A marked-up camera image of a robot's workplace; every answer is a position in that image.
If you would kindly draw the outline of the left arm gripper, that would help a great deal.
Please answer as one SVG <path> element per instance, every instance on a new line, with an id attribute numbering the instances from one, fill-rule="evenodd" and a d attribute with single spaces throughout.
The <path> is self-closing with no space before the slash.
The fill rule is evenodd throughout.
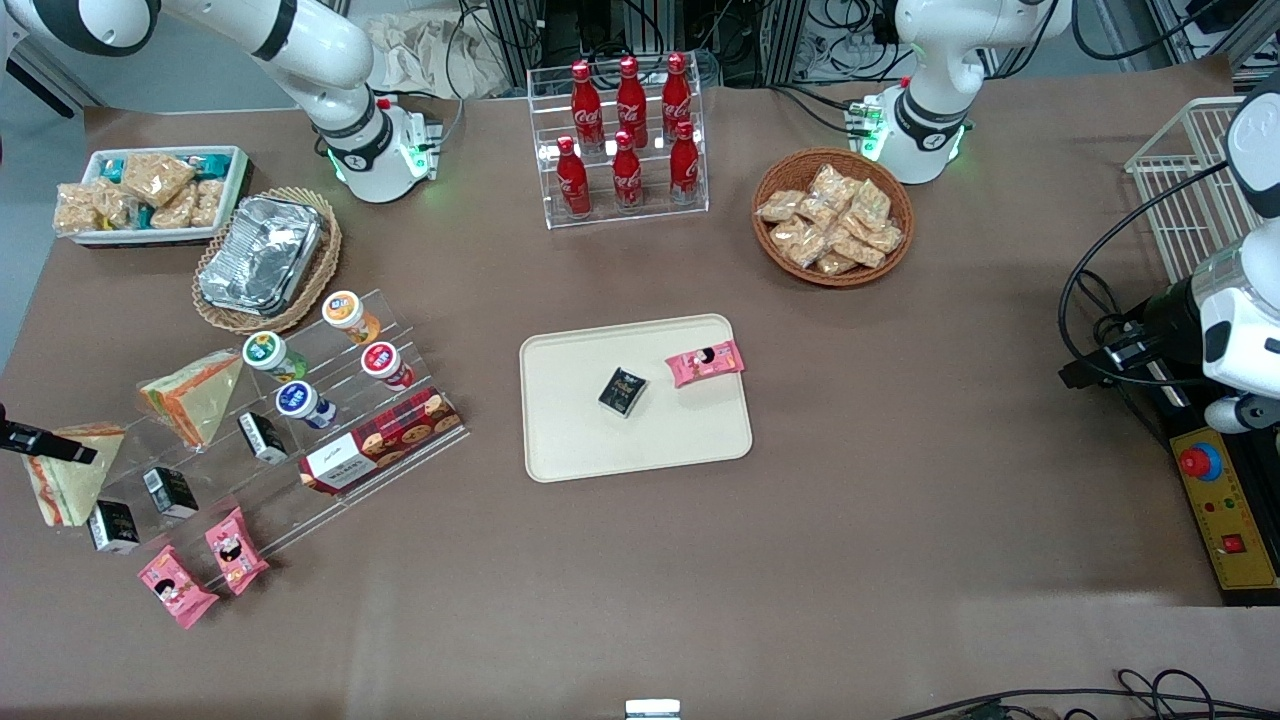
<path id="1" fill-rule="evenodd" d="M 1071 361 L 1059 379 L 1069 389 L 1158 388 L 1149 364 L 1160 356 L 1202 363 L 1208 379 L 1244 393 L 1279 395 L 1277 320 L 1242 288 L 1220 290 L 1198 306 L 1192 281 L 1172 283 L 1147 300 L 1143 329 L 1148 338 L 1120 338 L 1088 354 L 1064 338 Z"/>

